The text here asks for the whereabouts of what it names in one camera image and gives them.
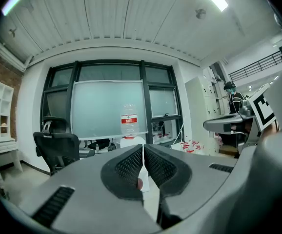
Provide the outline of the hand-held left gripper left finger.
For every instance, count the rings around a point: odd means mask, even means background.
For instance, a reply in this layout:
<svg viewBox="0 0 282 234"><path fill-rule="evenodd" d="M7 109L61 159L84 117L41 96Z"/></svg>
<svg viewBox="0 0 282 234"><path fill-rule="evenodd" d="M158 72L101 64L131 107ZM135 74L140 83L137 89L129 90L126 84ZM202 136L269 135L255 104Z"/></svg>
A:
<svg viewBox="0 0 282 234"><path fill-rule="evenodd" d="M142 145L75 161L35 188L20 209L64 234L156 234L137 188Z"/></svg>

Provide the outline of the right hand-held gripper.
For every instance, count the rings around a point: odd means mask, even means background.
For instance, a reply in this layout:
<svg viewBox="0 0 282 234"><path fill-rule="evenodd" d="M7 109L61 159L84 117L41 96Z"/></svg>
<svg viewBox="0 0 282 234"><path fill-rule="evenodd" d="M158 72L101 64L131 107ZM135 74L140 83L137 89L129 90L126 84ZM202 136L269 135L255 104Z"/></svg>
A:
<svg viewBox="0 0 282 234"><path fill-rule="evenodd" d="M220 115L216 119L203 123L205 130L214 133L230 133L231 126L242 123L243 120L255 118L260 131L270 125L276 117L264 96L270 84L264 84L250 97L240 103L239 113Z"/></svg>

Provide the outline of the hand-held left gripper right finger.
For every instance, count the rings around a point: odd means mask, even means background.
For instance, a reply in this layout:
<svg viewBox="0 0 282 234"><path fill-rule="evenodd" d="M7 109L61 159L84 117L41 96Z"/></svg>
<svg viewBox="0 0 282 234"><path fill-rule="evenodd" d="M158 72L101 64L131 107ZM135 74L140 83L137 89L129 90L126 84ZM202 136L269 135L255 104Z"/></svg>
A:
<svg viewBox="0 0 282 234"><path fill-rule="evenodd" d="M236 159L144 146L144 164L160 190L157 223L170 228L202 208L227 180Z"/></svg>

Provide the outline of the person's right forearm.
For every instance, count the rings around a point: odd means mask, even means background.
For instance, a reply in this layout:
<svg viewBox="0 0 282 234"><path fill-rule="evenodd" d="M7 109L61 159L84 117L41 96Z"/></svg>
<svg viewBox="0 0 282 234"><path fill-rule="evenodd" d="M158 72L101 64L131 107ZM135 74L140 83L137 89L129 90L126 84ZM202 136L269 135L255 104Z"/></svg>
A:
<svg viewBox="0 0 282 234"><path fill-rule="evenodd" d="M279 127L277 121L275 120L263 130L261 138L266 138L267 136L273 135L277 133L278 130Z"/></svg>

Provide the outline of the large clear water bottle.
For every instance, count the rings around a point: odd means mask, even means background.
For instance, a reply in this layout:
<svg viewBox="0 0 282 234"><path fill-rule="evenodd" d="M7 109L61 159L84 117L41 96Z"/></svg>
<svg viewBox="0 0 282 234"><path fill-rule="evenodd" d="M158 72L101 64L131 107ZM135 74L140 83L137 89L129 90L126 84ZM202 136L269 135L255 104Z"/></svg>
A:
<svg viewBox="0 0 282 234"><path fill-rule="evenodd" d="M121 132L125 138L135 138L140 131L137 109L134 104L124 105L121 114Z"/></svg>

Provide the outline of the white lockers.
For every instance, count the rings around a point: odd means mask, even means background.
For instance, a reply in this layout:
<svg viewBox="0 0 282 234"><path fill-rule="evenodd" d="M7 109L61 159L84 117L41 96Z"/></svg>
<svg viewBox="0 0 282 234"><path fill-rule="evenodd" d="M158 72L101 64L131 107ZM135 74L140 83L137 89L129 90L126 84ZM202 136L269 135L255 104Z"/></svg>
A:
<svg viewBox="0 0 282 234"><path fill-rule="evenodd" d="M192 142L199 148L195 153L208 156L219 156L219 137L204 129L203 123L230 113L224 83L212 83L205 77L195 77L185 84L190 121L192 128Z"/></svg>

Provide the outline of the clear bag of empty bottles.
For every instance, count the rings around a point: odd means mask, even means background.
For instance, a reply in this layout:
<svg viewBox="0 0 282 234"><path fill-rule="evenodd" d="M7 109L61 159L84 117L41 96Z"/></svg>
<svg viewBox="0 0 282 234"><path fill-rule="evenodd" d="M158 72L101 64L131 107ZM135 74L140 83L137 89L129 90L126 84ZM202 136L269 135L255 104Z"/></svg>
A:
<svg viewBox="0 0 282 234"><path fill-rule="evenodd" d="M174 144L172 149L190 154L206 155L206 152L204 151L204 145L199 141L189 140L187 142L179 142Z"/></svg>

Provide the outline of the black metal railing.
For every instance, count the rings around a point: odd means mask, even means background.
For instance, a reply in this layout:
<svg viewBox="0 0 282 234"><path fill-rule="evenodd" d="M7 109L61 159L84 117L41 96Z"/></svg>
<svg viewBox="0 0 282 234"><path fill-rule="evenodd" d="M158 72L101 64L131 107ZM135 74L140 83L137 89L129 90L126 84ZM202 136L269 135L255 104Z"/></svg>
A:
<svg viewBox="0 0 282 234"><path fill-rule="evenodd" d="M277 66L282 63L282 48L279 51L274 52L271 55L268 55L252 64L245 66L237 71L234 71L229 74L229 77L232 82L238 81L243 78L252 76L258 72L263 72L264 70Z"/></svg>

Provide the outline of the frosted glass panel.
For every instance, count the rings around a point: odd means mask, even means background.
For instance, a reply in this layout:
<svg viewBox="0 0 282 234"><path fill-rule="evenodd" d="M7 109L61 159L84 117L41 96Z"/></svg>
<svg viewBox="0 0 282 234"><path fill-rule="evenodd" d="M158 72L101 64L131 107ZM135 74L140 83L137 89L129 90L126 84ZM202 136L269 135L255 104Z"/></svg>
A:
<svg viewBox="0 0 282 234"><path fill-rule="evenodd" d="M143 82L98 80L75 82L71 99L71 130L80 140L122 136L121 117L132 105L139 134L146 134L147 121Z"/></svg>

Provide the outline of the black mesh office chair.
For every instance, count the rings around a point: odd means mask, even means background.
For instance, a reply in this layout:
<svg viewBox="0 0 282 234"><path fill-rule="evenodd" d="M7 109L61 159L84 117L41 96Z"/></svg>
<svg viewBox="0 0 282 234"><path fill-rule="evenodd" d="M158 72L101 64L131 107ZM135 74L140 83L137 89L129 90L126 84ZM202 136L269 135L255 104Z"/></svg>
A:
<svg viewBox="0 0 282 234"><path fill-rule="evenodd" d="M51 176L80 160L79 139L72 133L35 132L33 138Z"/></svg>

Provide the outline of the black office chair with headrest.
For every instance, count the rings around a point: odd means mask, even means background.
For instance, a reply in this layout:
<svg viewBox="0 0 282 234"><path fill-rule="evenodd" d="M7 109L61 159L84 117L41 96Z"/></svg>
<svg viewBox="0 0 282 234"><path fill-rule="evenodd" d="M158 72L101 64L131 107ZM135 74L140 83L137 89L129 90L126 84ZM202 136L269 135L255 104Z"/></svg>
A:
<svg viewBox="0 0 282 234"><path fill-rule="evenodd" d="M60 117L43 117L42 118L43 133L71 133L70 126L64 118Z"/></svg>

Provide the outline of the white desk with drawer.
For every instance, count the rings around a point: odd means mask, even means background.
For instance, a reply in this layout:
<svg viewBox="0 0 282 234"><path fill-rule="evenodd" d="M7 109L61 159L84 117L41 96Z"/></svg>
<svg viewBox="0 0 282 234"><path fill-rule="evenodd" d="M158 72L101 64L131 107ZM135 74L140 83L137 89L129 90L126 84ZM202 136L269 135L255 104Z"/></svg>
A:
<svg viewBox="0 0 282 234"><path fill-rule="evenodd" d="M0 155L5 154L9 154L11 156L11 162L15 168L20 172L23 172L18 154L18 143L15 140L0 141Z"/></svg>

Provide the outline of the dark window frame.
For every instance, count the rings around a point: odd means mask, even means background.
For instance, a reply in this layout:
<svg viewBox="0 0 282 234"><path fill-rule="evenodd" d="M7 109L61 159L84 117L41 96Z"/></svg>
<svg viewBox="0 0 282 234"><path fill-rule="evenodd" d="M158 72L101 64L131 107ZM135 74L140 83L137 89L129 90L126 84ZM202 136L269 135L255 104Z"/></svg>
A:
<svg viewBox="0 0 282 234"><path fill-rule="evenodd" d="M64 118L71 129L74 83L98 80L141 80L148 132L138 135L155 144L181 140L183 117L174 68L143 60L99 59L51 67L41 97L40 117Z"/></svg>

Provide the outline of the white ceiling duct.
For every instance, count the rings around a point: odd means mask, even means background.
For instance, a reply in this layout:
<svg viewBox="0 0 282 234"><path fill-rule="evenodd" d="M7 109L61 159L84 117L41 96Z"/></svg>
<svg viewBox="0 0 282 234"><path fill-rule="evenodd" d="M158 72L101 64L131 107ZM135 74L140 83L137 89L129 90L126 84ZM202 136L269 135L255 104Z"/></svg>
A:
<svg viewBox="0 0 282 234"><path fill-rule="evenodd" d="M13 55L6 47L4 47L4 45L1 42L0 42L0 57L21 72L26 71L33 58L33 56L30 55L25 62L22 62L15 55Z"/></svg>

